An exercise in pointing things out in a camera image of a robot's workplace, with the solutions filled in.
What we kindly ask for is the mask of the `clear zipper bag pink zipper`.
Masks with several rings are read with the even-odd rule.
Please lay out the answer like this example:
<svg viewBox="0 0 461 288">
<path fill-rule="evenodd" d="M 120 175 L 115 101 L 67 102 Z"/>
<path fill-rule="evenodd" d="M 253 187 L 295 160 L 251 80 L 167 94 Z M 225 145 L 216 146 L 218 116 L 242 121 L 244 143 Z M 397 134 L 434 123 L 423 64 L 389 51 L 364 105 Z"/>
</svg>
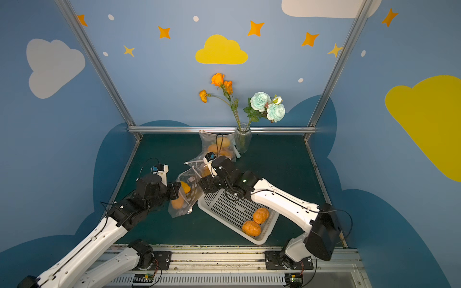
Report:
<svg viewBox="0 0 461 288">
<path fill-rule="evenodd" d="M 231 134 L 213 134 L 205 131 L 199 132 L 202 141 L 202 151 L 200 156 L 203 158 L 209 152 L 215 153 L 216 156 L 225 156 L 234 162 L 237 159 L 235 149 L 235 135 Z"/>
</svg>

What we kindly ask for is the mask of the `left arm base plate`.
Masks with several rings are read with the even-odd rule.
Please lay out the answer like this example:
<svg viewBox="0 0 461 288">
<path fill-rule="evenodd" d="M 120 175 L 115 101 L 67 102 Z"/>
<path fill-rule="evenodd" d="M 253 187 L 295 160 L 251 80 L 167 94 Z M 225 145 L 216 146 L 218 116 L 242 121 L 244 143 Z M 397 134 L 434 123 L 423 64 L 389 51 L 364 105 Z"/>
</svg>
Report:
<svg viewBox="0 0 461 288">
<path fill-rule="evenodd" d="M 132 271 L 167 271 L 172 262 L 171 251 L 153 251 L 141 255 Z"/>
</svg>

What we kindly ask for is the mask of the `wrinkled orange potato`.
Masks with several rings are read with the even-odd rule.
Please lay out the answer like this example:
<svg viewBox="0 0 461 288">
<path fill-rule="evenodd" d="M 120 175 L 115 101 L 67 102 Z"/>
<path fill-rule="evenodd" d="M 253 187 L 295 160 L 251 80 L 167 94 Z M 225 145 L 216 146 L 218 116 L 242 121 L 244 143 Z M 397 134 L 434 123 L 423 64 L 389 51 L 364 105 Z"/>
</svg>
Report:
<svg viewBox="0 0 461 288">
<path fill-rule="evenodd" d="M 262 228 L 257 222 L 246 221 L 242 226 L 242 231 L 248 236 L 257 237 L 261 234 Z"/>
<path fill-rule="evenodd" d="M 270 211 L 266 208 L 259 208 L 253 214 L 253 221 L 257 224 L 263 224 L 270 217 Z"/>
</svg>

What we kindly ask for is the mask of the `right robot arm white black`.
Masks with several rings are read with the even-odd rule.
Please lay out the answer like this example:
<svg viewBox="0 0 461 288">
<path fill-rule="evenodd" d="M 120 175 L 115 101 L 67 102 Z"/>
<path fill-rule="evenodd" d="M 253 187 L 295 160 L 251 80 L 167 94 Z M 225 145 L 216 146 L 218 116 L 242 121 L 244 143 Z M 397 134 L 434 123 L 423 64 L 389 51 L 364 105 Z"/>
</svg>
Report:
<svg viewBox="0 0 461 288">
<path fill-rule="evenodd" d="M 269 207 L 304 231 L 288 241 L 281 256 L 299 262 L 309 256 L 329 261 L 340 242 L 341 228 L 336 209 L 330 204 L 303 201 L 270 184 L 251 171 L 241 172 L 227 157 L 209 152 L 203 162 L 210 174 L 199 181 L 205 194 L 224 190 L 239 199 Z"/>
</svg>

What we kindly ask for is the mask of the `large orange potato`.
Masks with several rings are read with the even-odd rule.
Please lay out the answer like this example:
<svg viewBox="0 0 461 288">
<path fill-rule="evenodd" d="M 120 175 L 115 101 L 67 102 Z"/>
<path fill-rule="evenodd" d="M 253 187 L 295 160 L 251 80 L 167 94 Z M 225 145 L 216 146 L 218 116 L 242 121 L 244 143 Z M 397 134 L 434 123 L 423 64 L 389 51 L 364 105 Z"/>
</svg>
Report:
<svg viewBox="0 0 461 288">
<path fill-rule="evenodd" d="M 218 154 L 218 149 L 219 149 L 218 145 L 212 144 L 206 149 L 206 153 L 213 152 L 215 155 L 217 155 Z"/>
</svg>

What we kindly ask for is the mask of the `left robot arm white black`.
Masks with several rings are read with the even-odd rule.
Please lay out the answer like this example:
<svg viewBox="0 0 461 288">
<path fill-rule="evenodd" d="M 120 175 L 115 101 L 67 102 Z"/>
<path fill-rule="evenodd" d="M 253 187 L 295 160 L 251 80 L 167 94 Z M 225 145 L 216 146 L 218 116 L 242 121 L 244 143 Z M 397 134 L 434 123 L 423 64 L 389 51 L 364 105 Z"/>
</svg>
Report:
<svg viewBox="0 0 461 288">
<path fill-rule="evenodd" d="M 27 276 L 19 288 L 72 288 L 90 266 L 148 214 L 182 192 L 180 182 L 166 182 L 166 172 L 148 174 L 136 181 L 136 189 L 113 204 L 105 218 L 71 252 L 39 276 Z"/>
</svg>

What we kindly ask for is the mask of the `spare clear zipper bag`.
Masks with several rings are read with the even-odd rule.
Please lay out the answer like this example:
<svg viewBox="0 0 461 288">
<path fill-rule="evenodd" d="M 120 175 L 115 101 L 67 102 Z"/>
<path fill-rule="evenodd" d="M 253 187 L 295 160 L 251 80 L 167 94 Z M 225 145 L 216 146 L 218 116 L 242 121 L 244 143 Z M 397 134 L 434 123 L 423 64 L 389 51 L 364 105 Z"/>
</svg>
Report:
<svg viewBox="0 0 461 288">
<path fill-rule="evenodd" d="M 204 158 L 196 157 L 184 163 L 191 167 L 201 178 L 211 175 L 210 168 L 205 164 Z"/>
</svg>

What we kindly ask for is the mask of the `wrinkled orange potato bottom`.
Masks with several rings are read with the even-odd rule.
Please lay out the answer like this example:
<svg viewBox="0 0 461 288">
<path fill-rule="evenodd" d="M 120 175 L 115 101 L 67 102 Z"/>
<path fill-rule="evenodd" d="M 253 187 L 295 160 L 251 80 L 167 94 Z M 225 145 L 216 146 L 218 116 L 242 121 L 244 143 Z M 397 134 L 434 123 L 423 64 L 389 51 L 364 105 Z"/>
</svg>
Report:
<svg viewBox="0 0 461 288">
<path fill-rule="evenodd" d="M 257 222 L 246 221 L 242 226 L 242 231 L 248 236 L 257 237 L 261 234 L 262 228 Z"/>
</svg>

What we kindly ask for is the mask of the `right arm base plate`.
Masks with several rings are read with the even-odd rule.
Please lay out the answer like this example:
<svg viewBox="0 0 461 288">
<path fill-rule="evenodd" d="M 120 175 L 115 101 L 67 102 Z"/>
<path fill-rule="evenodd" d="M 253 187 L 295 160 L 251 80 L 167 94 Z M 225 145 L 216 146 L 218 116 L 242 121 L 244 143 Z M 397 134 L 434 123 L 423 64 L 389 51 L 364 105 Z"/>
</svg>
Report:
<svg viewBox="0 0 461 288">
<path fill-rule="evenodd" d="M 266 251 L 264 256 L 266 270 L 314 270 L 314 261 L 311 256 L 299 262 L 293 261 L 281 251 Z"/>
</svg>

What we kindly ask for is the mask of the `yellow green potato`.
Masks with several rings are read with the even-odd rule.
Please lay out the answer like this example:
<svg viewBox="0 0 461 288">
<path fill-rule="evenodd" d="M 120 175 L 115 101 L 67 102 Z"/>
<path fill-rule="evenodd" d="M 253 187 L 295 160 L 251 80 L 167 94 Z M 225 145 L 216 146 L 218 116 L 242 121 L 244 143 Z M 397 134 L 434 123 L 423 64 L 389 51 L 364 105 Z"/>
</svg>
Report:
<svg viewBox="0 0 461 288">
<path fill-rule="evenodd" d="M 229 138 L 219 136 L 217 138 L 216 144 L 219 146 L 220 149 L 226 149 L 231 145 L 231 142 L 230 142 Z"/>
</svg>

